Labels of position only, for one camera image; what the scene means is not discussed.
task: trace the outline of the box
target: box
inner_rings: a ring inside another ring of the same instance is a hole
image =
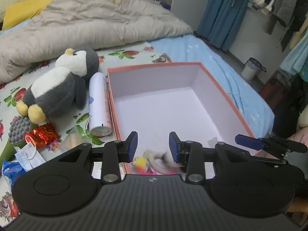
[[[235,136],[254,137],[229,95],[199,62],[108,68],[109,101],[117,139],[138,133],[135,157],[147,149],[169,151],[169,133],[214,147],[239,146]]]

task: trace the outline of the floor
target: floor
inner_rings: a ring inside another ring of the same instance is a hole
[[[244,64],[240,60],[238,60],[234,55],[232,55],[228,51],[223,52],[221,49],[217,49],[217,48],[210,46],[210,45],[209,45],[209,47],[213,51],[215,51],[217,54],[219,54],[222,59],[224,59],[239,75],[241,75],[241,72],[244,69]],[[259,80],[258,77],[255,77],[253,80],[249,81],[248,83],[256,92],[259,92],[264,85]]]

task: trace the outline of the cylindrical container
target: cylindrical container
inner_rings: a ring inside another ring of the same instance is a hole
[[[256,59],[249,58],[245,64],[245,68],[242,71],[242,77],[246,81],[251,81],[260,70],[266,72],[266,68],[263,67]]]
[[[101,72],[95,73],[89,82],[89,127],[93,136],[107,136],[112,132],[108,88]]]

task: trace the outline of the stuffed penguin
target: stuffed penguin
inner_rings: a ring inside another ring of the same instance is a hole
[[[60,116],[75,101],[82,109],[86,102],[86,83],[99,68],[97,53],[90,47],[67,49],[55,63],[55,68],[39,77],[16,105],[22,116],[35,124],[46,118]]]

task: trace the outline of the red wrapper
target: red wrapper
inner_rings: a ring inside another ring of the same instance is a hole
[[[54,129],[54,126],[49,122],[45,125],[31,130],[23,136],[27,143],[32,143],[36,149],[41,148],[58,137],[58,133]]]

